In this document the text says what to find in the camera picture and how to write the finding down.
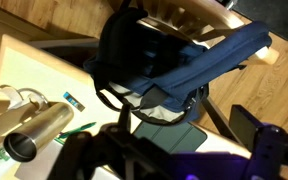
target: wooden desk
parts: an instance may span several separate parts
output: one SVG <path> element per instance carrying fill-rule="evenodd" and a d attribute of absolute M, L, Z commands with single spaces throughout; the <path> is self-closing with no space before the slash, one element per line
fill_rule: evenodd
<path fill-rule="evenodd" d="M 17 89 L 33 88 L 44 94 L 51 102 L 67 103 L 63 97 L 64 93 L 72 94 L 85 106 L 85 110 L 80 112 L 73 107 L 74 119 L 64 131 L 89 122 L 96 122 L 97 124 L 89 129 L 95 135 L 103 124 L 116 122 L 118 119 L 119 113 L 108 109 L 96 97 L 93 80 L 89 74 L 8 35 L 3 36 L 0 49 L 0 85 L 5 84 Z M 112 95 L 109 93 L 106 95 L 115 105 L 121 105 Z M 5 97 L 0 96 L 0 105 L 6 100 Z M 139 123 L 140 120 L 132 115 L 132 132 Z M 250 156 L 246 149 L 237 144 L 202 127 L 201 129 L 205 131 L 208 139 L 197 151 L 228 151 L 244 157 Z M 15 170 L 16 167 L 10 170 L 10 173 L 6 176 L 7 179 L 12 179 Z"/>

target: wooden floor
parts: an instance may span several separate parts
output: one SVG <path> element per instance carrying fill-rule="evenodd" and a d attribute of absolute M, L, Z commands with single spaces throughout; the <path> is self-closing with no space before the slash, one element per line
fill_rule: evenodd
<path fill-rule="evenodd" d="M 62 38 L 99 37 L 112 13 L 107 0 L 0 0 L 0 7 Z M 241 104 L 262 122 L 288 132 L 288 42 L 271 37 L 280 52 L 276 64 L 222 75 L 211 82 L 210 94 L 227 117 L 232 104 Z M 216 131 L 207 115 L 199 124 Z"/>

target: green label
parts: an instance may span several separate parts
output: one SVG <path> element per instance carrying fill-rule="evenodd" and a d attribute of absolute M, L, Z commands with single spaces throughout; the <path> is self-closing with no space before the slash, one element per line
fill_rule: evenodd
<path fill-rule="evenodd" d="M 4 148 L 0 148 L 0 160 L 8 161 L 10 156 L 7 154 Z"/>

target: metal cylinder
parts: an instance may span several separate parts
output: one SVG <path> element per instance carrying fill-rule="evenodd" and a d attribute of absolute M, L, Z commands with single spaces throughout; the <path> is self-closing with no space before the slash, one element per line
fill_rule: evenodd
<path fill-rule="evenodd" d="M 72 108 L 57 103 L 15 129 L 4 139 L 4 148 L 16 161 L 29 162 L 73 119 Z"/>
<path fill-rule="evenodd" d="M 27 103 L 17 109 L 11 109 L 1 114 L 0 136 L 34 115 L 37 109 L 38 108 L 33 103 Z"/>

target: backpack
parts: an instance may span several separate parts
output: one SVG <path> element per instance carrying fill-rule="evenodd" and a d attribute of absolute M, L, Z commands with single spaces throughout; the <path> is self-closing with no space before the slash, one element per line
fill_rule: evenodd
<path fill-rule="evenodd" d="M 103 89 L 151 124 L 198 119 L 208 83 L 271 44 L 266 25 L 253 22 L 207 49 L 137 23 L 147 15 L 136 8 L 113 14 L 103 28 L 98 53 L 84 62 L 84 69 L 107 107 L 120 111 Z"/>

